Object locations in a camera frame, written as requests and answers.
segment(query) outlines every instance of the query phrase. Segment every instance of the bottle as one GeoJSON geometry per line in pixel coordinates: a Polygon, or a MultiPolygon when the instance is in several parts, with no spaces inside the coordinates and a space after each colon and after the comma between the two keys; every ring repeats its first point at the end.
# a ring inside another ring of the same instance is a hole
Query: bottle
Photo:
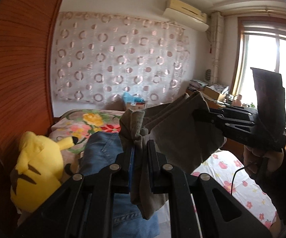
{"type": "Polygon", "coordinates": [[[242,102],[241,102],[241,99],[242,99],[242,95],[238,94],[236,96],[236,99],[232,101],[232,106],[233,107],[241,107],[242,106],[242,102]]]}

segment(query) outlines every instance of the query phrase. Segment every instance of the gray cloth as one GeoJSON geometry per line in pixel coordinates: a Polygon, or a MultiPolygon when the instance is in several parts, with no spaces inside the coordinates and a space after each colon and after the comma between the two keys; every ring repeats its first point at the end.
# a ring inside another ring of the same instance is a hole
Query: gray cloth
{"type": "Polygon", "coordinates": [[[172,103],[132,111],[120,119],[119,137],[124,151],[134,143],[135,163],[131,187],[131,202],[138,206],[143,218],[149,219],[166,202],[164,194],[150,190],[146,144],[154,140],[156,151],[166,155],[170,164],[191,174],[224,143],[222,132],[211,123],[195,122],[195,109],[208,111],[199,92],[187,94],[172,103]]]}

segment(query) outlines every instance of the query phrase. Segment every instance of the air conditioner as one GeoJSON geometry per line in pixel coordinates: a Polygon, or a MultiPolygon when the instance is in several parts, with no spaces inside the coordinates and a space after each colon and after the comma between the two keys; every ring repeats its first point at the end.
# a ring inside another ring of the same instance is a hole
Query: air conditioner
{"type": "Polygon", "coordinates": [[[179,0],[168,0],[163,16],[201,32],[209,28],[207,14],[179,0]]]}

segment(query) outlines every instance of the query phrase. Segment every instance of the metal screw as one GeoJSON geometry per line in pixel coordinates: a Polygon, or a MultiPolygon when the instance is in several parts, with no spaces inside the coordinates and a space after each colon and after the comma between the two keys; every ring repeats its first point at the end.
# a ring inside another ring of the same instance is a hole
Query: metal screw
{"type": "Polygon", "coordinates": [[[118,164],[112,164],[110,165],[109,167],[111,170],[115,171],[115,170],[119,170],[120,169],[120,166],[118,164]]]}
{"type": "Polygon", "coordinates": [[[80,181],[82,179],[82,175],[81,174],[74,174],[73,175],[73,180],[74,181],[80,181]]]}
{"type": "Polygon", "coordinates": [[[210,175],[209,174],[202,174],[202,175],[200,175],[200,178],[203,181],[209,181],[210,180],[210,175]]]}
{"type": "Polygon", "coordinates": [[[166,171],[170,171],[173,169],[173,166],[171,164],[164,164],[163,169],[166,171]]]}

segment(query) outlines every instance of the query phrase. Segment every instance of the pikachu plush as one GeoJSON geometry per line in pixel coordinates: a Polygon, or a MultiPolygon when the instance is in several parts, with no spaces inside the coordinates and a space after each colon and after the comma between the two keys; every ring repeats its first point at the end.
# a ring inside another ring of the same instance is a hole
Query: pikachu plush
{"type": "Polygon", "coordinates": [[[61,150],[77,143],[76,137],[58,142],[25,132],[20,140],[20,155],[11,171],[11,200],[21,210],[34,212],[61,185],[63,158],[61,150]]]}

